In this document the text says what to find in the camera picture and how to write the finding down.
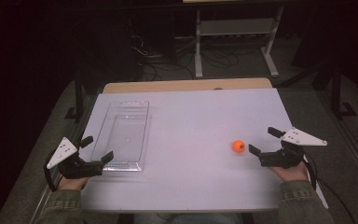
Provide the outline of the light wooden table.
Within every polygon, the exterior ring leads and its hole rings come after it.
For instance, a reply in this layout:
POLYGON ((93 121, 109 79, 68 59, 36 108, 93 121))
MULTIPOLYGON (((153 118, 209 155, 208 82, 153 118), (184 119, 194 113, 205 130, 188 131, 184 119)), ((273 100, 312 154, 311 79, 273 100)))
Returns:
POLYGON ((271 89, 267 78, 225 78, 108 83, 103 93, 271 89))

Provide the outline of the person's right hand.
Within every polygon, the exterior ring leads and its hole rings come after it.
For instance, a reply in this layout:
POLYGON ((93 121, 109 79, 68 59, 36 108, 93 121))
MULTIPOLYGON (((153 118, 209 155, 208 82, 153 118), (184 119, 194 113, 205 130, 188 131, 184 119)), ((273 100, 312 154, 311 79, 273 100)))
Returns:
POLYGON ((282 167, 269 167, 283 182, 305 180, 308 181, 307 167, 303 162, 297 166, 284 169, 282 167))

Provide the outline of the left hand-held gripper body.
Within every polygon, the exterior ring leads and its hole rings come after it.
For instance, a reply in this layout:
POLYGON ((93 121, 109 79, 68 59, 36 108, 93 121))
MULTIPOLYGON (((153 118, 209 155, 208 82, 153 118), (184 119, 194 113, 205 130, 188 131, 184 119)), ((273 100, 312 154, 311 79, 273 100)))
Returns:
POLYGON ((57 167, 66 179, 93 177, 103 173, 102 161, 84 161, 79 157, 78 147, 64 137, 48 156, 46 169, 57 167))

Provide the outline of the person's left hand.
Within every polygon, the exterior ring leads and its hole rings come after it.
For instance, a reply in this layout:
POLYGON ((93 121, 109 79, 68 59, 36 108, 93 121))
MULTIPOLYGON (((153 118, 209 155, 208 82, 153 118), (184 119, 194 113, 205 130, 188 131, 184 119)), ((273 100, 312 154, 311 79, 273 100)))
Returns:
POLYGON ((78 178, 78 179, 67 179, 63 177, 57 189, 82 190, 83 188, 85 188, 88 182, 89 182, 88 177, 78 178))

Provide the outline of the black metal stand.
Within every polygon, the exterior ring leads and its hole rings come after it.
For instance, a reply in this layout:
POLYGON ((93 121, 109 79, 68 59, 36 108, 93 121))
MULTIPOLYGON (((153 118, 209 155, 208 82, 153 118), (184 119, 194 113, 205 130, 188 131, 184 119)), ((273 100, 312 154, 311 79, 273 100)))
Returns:
POLYGON ((341 96, 341 73, 338 68, 338 64, 333 65, 332 75, 332 96, 331 96, 331 109, 338 119, 343 117, 354 117, 356 112, 353 110, 349 103, 342 103, 340 101, 341 96))
POLYGON ((84 110, 83 83, 79 72, 75 75, 75 100, 76 104, 68 109, 65 118, 73 119, 75 123, 78 123, 82 118, 84 110))

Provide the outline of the white metal frame desk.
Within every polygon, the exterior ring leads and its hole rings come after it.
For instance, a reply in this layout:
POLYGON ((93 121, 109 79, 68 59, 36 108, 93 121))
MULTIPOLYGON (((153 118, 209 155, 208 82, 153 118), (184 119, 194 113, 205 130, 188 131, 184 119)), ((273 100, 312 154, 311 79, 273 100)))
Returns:
POLYGON ((196 47, 194 54, 196 78, 203 77, 200 39, 203 36, 218 35, 267 35, 268 42, 265 46, 262 46, 260 50, 270 75, 272 77, 277 77, 279 72, 270 56, 270 51, 280 25, 282 13, 283 6, 280 6, 275 10, 275 16, 271 18, 203 20, 201 18, 201 12, 198 10, 196 17, 196 47))

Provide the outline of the clear plastic tray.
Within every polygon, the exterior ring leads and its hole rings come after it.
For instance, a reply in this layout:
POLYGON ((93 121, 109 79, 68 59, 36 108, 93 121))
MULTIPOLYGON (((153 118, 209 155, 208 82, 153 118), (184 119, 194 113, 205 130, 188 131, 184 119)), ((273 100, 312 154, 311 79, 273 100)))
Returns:
POLYGON ((90 159, 101 161, 109 152, 113 159, 105 166, 111 172, 141 172, 143 170, 148 101, 114 101, 106 110, 90 159))

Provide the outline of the orange ball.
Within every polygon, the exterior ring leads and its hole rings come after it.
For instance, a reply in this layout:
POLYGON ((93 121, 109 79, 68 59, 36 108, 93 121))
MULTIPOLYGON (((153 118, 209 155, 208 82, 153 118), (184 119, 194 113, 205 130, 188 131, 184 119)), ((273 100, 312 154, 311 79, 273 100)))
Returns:
POLYGON ((243 152, 245 150, 245 144, 241 140, 236 140, 232 143, 232 148, 235 152, 243 152))

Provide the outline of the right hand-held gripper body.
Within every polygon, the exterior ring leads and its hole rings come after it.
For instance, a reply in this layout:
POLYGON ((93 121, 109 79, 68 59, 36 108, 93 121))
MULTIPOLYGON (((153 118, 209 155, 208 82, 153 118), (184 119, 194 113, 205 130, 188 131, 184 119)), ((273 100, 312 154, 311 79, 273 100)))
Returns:
POLYGON ((282 167, 284 169, 297 166, 303 161, 303 147, 326 147, 327 141, 317 138, 295 127, 284 132, 281 148, 275 152, 261 152, 258 156, 263 167, 282 167))

